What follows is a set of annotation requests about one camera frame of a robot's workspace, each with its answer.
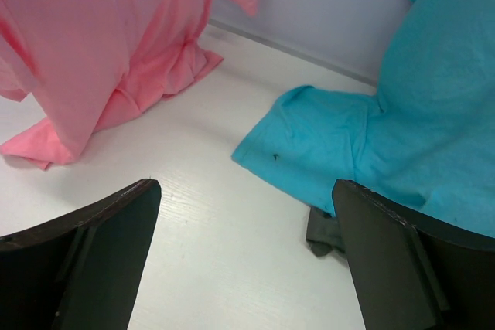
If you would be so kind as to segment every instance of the black plastic part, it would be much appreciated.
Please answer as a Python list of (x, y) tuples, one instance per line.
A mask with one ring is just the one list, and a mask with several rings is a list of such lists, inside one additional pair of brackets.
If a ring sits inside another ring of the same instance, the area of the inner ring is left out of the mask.
[(314, 206), (309, 210), (306, 242), (317, 257), (324, 257), (334, 249), (345, 253), (338, 219)]
[(1, 330), (124, 330), (158, 216), (157, 181), (0, 237)]
[(367, 330), (495, 328), (495, 239), (355, 182), (333, 203)]

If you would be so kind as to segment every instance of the turquoise cloth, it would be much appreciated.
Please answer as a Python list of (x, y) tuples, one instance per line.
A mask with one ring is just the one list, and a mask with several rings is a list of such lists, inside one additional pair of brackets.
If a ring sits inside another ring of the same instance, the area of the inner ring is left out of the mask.
[(329, 213), (335, 181), (352, 179), (495, 237), (495, 0), (415, 0), (378, 86), (289, 91), (233, 159)]

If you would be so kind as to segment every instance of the pink cloth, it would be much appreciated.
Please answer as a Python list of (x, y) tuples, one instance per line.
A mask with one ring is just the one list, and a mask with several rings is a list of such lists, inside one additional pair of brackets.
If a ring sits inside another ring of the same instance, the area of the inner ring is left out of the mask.
[[(257, 0), (233, 0), (253, 15)], [(213, 0), (0, 0), (0, 94), (47, 118), (0, 146), (40, 168), (77, 160), (95, 131), (208, 74), (197, 40)]]

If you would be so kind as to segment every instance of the light purple wall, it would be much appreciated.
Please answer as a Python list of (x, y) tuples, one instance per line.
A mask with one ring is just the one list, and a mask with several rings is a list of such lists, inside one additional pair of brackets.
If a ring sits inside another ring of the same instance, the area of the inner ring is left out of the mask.
[(254, 19), (217, 0), (213, 19), (376, 80), (408, 0), (261, 0)]

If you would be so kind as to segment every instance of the white wood-grain surface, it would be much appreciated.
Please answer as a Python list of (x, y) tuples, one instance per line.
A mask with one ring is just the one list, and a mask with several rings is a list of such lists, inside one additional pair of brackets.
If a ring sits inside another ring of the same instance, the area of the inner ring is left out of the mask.
[[(77, 164), (42, 172), (0, 159), (0, 236), (151, 177), (162, 205), (129, 329), (364, 329), (346, 262), (306, 247), (307, 207), (230, 154), (288, 89), (374, 88), (213, 26), (201, 45), (224, 62), (138, 120), (93, 136)], [(42, 116), (31, 98), (1, 99), (0, 141)]]

